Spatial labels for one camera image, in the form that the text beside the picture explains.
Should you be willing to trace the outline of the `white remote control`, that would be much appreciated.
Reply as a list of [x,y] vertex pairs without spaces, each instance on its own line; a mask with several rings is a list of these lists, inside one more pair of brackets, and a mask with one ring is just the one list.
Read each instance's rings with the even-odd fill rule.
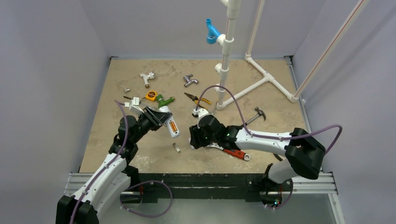
[[[159,111],[160,112],[169,112],[169,113],[171,113],[171,111],[169,110],[168,106],[160,107]],[[173,117],[172,113],[171,113],[170,118],[167,119],[167,121],[165,122],[165,126],[167,127],[167,129],[168,129],[168,131],[170,133],[170,136],[172,138],[176,138],[176,137],[178,137],[180,135],[180,130],[179,130],[179,128],[178,128],[178,126],[177,126],[177,124],[176,124],[176,122],[174,120],[174,117]]]

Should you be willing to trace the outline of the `orange battery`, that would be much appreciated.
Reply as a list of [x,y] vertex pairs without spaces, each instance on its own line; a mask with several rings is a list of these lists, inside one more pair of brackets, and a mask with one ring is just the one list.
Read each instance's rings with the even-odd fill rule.
[[171,126],[172,131],[176,133],[178,128],[177,128],[177,126],[176,126],[174,121],[170,122],[170,126]]

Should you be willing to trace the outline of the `white battery cover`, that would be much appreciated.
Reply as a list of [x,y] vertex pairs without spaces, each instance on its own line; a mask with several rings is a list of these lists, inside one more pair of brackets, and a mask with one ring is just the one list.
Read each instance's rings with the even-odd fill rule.
[[192,150],[195,150],[196,148],[193,146],[192,142],[191,142],[191,138],[188,139],[189,142],[189,146]]

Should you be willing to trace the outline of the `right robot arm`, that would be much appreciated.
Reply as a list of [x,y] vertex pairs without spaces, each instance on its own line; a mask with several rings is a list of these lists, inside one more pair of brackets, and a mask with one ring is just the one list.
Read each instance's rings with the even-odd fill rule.
[[266,133],[243,126],[224,126],[214,116],[206,115],[189,131],[194,149],[214,143],[228,150],[258,150],[285,157],[269,165],[262,177],[263,186],[269,190],[295,176],[318,179],[325,155],[325,147],[302,128],[290,133]]

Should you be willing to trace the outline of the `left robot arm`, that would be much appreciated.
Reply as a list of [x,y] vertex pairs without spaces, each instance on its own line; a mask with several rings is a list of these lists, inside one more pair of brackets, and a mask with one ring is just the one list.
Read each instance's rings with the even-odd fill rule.
[[57,224],[98,224],[125,190],[139,186],[138,169],[129,165],[137,153],[137,142],[149,131],[158,130],[172,116],[170,112],[157,112],[148,107],[136,119],[123,115],[118,134],[113,139],[103,163],[71,196],[62,196],[57,203]]

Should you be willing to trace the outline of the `green plastic faucet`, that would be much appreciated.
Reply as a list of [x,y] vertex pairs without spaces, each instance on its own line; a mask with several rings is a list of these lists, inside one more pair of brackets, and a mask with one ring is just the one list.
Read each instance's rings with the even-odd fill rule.
[[167,106],[170,103],[175,101],[174,97],[170,97],[169,99],[164,99],[161,94],[158,94],[155,98],[155,101],[158,103],[158,108],[161,108],[163,106]]

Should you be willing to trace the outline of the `yellow tape measure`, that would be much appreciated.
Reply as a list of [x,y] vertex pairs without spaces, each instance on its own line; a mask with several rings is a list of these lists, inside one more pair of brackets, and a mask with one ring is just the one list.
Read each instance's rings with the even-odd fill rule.
[[149,101],[155,102],[157,95],[156,91],[148,91],[145,98]]

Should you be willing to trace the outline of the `red adjustable wrench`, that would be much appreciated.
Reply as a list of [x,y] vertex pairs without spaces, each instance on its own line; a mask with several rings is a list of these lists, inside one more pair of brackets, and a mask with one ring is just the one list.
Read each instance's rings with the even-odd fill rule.
[[241,150],[234,150],[234,149],[224,149],[223,147],[219,146],[216,143],[211,143],[207,146],[205,146],[205,148],[216,148],[219,149],[220,151],[227,153],[235,158],[244,160],[244,161],[249,161],[251,159],[250,155],[241,151]]

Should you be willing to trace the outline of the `silver sfp module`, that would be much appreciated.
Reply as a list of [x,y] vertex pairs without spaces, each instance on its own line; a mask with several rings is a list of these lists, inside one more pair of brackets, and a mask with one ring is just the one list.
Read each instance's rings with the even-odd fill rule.
[[180,150],[179,146],[178,146],[176,143],[173,143],[172,145],[173,145],[174,149],[175,149],[178,153],[181,153],[181,150]]

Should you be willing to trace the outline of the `yellow long nose pliers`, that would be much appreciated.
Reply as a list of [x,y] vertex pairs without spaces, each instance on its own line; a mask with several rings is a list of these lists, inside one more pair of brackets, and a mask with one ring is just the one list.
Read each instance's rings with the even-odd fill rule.
[[[199,98],[198,98],[197,96],[192,95],[192,94],[189,94],[189,93],[186,93],[186,92],[185,92],[184,94],[185,94],[188,98],[190,98],[192,101],[194,101],[194,102],[198,105],[198,107],[206,109],[206,107],[202,106],[201,104],[198,104]],[[211,104],[212,104],[211,101],[209,101],[209,100],[206,99],[206,98],[201,98],[201,101],[207,103],[208,105],[211,105]]]

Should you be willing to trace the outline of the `chrome metal faucet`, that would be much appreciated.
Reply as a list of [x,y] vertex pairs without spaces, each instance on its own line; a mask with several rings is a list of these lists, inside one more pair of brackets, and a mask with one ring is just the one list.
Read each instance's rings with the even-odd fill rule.
[[189,75],[185,75],[183,77],[183,80],[185,81],[184,87],[187,88],[189,87],[191,84],[198,84],[199,81],[197,79],[192,79],[193,74],[189,74]]

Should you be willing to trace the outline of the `blue pipe valve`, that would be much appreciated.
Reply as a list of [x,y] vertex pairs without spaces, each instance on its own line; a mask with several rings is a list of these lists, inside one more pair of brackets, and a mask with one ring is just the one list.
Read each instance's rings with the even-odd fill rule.
[[217,42],[218,37],[221,35],[221,33],[216,29],[214,25],[212,25],[212,20],[210,18],[206,19],[206,27],[208,30],[207,36],[206,36],[206,42],[208,44],[215,44]]

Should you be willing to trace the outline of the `black handled hammer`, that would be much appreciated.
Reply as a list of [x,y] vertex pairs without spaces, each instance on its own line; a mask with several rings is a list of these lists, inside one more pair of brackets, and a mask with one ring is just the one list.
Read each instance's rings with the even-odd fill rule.
[[266,119],[267,119],[266,114],[264,113],[264,111],[261,108],[256,107],[254,110],[257,112],[257,114],[255,116],[253,116],[252,118],[250,118],[248,121],[244,122],[241,126],[247,126],[259,117],[262,117],[263,120],[266,121]]

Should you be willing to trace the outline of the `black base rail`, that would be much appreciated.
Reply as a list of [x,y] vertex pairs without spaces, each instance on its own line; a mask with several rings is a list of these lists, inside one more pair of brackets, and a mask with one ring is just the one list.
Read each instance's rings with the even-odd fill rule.
[[123,203],[156,203],[159,199],[224,199],[280,203],[292,180],[271,181],[265,174],[160,174],[141,173],[132,178]]

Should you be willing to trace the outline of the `orange handled cutting pliers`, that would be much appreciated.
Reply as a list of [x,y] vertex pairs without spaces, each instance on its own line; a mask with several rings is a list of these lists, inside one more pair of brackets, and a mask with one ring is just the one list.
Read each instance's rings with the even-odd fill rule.
[[279,155],[277,155],[277,154],[273,154],[273,155],[275,156],[275,158],[276,158],[277,160],[283,161],[283,159],[282,159]]

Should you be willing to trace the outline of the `white pvc pipe frame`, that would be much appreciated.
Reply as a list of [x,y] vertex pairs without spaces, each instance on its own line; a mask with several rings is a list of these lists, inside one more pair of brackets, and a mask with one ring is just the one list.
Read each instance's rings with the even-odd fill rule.
[[[224,34],[221,33],[221,35],[218,37],[217,42],[215,44],[218,44],[219,46],[222,47],[222,62],[217,64],[215,66],[215,71],[219,74],[220,76],[220,87],[216,87],[215,90],[218,94],[218,101],[216,103],[216,109],[222,110],[234,100],[232,98],[230,99],[224,99],[225,98],[225,84],[226,80],[228,78],[228,73],[229,73],[229,61],[230,61],[230,55],[233,50],[233,43],[234,43],[234,33],[235,33],[235,27],[236,27],[236,19],[239,16],[240,13],[240,7],[241,7],[241,1],[240,0],[222,0],[221,3],[226,7],[226,15],[227,15],[227,24],[226,24],[226,32]],[[260,19],[262,17],[263,13],[263,8],[264,8],[265,1],[261,0],[258,3],[258,8],[255,14],[255,20],[252,28],[252,32],[249,38],[248,46],[247,46],[247,51],[245,53],[245,61],[252,65],[258,72],[260,72],[263,76],[262,79],[257,81],[256,83],[250,85],[249,87],[245,88],[241,92],[237,93],[234,95],[234,98],[237,100],[241,98],[242,96],[245,96],[246,94],[250,93],[260,85],[264,83],[271,83],[273,84],[290,102],[295,103],[299,100],[299,96],[296,94],[292,94],[290,91],[288,91],[284,86],[282,86],[275,78],[273,75],[271,75],[268,71],[266,71],[262,66],[260,66],[253,58],[252,58],[252,49],[253,45],[255,42],[256,34],[258,31],[258,27],[260,24]]]

